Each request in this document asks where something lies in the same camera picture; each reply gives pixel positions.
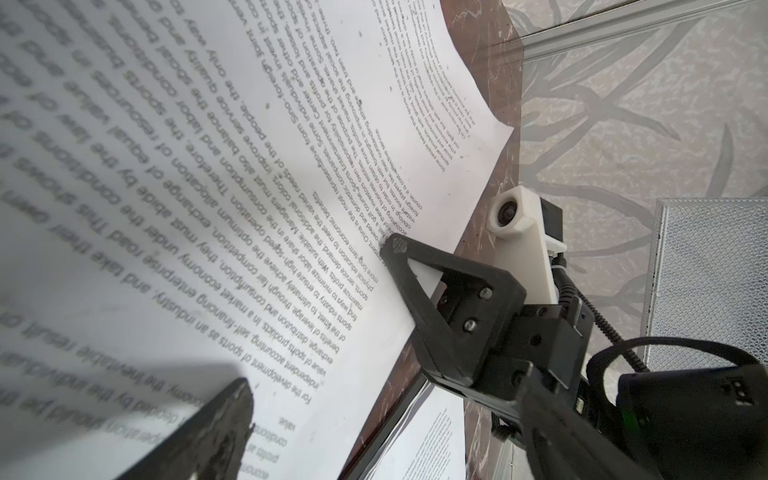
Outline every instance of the brown wooden surface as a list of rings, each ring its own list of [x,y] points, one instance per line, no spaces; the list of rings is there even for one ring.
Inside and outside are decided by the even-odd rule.
[[[441,5],[453,44],[472,73],[485,102],[497,119],[515,127],[455,251],[462,257],[490,263],[494,238],[485,229],[488,203],[518,181],[522,44],[501,0],[441,0]],[[349,454],[347,466],[361,454],[418,373],[419,364],[408,342],[371,409]],[[468,402],[465,402],[464,412],[467,479],[490,478],[500,448],[491,437],[491,414]]]

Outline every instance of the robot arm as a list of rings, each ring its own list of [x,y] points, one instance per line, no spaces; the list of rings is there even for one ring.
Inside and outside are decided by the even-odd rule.
[[[492,201],[488,229],[498,237],[494,266],[398,234],[381,254],[413,316],[424,373],[491,410],[493,433],[527,449],[538,480],[768,478],[765,366],[721,343],[611,335],[614,346],[592,358],[584,379],[596,314],[604,332],[607,323],[565,273],[561,210],[516,187]],[[443,273],[436,306],[409,259]],[[735,366],[648,372],[631,349],[650,344]],[[638,373],[620,378],[613,406],[602,376],[622,354]]]

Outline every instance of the black cable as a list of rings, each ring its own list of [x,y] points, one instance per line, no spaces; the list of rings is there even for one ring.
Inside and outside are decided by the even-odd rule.
[[[623,342],[624,339],[621,338],[619,332],[616,331],[605,317],[598,312],[598,309],[592,305],[592,302],[590,302],[589,299],[574,285],[573,280],[571,280],[565,272],[565,267],[567,265],[568,262],[565,260],[565,256],[563,256],[562,253],[558,253],[558,255],[552,259],[552,278],[554,279],[554,284],[560,291],[559,304],[563,308],[568,308],[573,297],[578,296],[581,298],[584,305],[592,311],[592,314],[594,315],[594,324],[598,326],[598,329],[600,329],[606,338],[608,338],[613,345]],[[631,366],[635,372],[650,372],[645,365],[645,362],[643,362],[633,350],[623,352],[621,355],[627,360],[627,363],[629,363],[629,366]]]

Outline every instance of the metal frame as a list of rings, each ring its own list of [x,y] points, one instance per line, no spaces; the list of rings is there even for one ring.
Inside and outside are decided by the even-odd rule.
[[[240,377],[117,480],[235,480],[252,418],[253,393]]]
[[[376,434],[363,447],[356,458],[344,468],[339,475],[339,480],[358,480],[368,475],[368,472],[370,472],[371,468],[381,457],[383,447],[386,445],[392,431],[397,427],[402,416],[408,411],[411,402],[422,391],[426,383],[427,378],[424,375],[418,375],[413,379],[406,392],[397,400],[397,404],[389,413],[387,420],[379,427]]]
[[[638,0],[522,37],[523,63],[750,2],[753,0]]]
[[[654,300],[654,283],[656,281],[656,272],[659,268],[660,247],[661,247],[661,229],[666,223],[666,205],[665,198],[656,200],[656,211],[654,212],[654,229],[650,239],[650,255],[648,256],[648,278],[645,283],[645,294],[643,300],[643,315],[640,321],[640,334],[642,336],[650,335],[650,312],[653,310],[651,305]],[[643,361],[648,361],[648,347],[642,346],[637,353]]]

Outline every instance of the gray patterned surface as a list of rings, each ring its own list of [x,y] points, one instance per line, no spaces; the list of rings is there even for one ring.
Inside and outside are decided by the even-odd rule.
[[[713,340],[768,364],[768,198],[659,200],[644,335]],[[692,349],[652,346],[651,370],[728,366]]]
[[[657,198],[768,195],[767,78],[768,2],[525,64],[520,181],[563,207],[571,277],[623,336]]]

